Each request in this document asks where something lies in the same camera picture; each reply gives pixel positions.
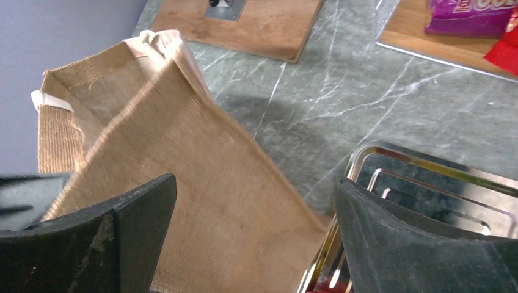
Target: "purple package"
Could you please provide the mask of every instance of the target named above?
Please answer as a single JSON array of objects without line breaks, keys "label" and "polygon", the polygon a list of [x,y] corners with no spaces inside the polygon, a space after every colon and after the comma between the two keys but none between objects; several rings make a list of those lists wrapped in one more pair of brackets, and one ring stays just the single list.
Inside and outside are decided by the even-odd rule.
[{"label": "purple package", "polygon": [[425,33],[501,38],[518,0],[430,0]]}]

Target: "burlap fabric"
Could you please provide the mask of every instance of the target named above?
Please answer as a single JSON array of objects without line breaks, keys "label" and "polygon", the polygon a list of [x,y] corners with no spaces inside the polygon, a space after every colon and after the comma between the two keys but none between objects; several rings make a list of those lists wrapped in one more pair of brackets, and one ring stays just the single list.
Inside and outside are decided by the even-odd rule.
[{"label": "burlap fabric", "polygon": [[177,31],[48,70],[41,93],[73,111],[38,107],[40,172],[76,172],[45,219],[171,172],[178,199],[152,289],[296,291],[327,222],[212,101]]}]

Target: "gray wall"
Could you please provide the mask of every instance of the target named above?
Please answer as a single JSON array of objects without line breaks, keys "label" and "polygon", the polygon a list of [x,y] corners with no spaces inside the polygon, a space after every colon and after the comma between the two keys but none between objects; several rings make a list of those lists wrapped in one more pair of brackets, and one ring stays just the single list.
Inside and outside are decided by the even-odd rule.
[{"label": "gray wall", "polygon": [[147,0],[0,0],[0,174],[37,171],[43,70],[131,36]]}]

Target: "wooden tray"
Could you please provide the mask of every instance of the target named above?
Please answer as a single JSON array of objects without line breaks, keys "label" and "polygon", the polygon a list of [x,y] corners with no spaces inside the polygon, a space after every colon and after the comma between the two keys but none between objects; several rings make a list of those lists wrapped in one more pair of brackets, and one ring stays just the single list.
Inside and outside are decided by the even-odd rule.
[{"label": "wooden tray", "polygon": [[518,81],[484,59],[498,40],[428,35],[423,30],[429,17],[426,1],[401,0],[379,43]]},{"label": "wooden tray", "polygon": [[164,0],[154,31],[296,63],[322,0],[247,0],[237,21],[205,17],[207,0]]}]

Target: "red package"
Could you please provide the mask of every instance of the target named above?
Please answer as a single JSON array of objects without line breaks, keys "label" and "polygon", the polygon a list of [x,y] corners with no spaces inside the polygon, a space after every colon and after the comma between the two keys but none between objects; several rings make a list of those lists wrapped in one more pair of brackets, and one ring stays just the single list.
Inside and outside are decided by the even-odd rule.
[{"label": "red package", "polygon": [[505,33],[484,56],[494,65],[518,76],[518,7],[513,10]]}]

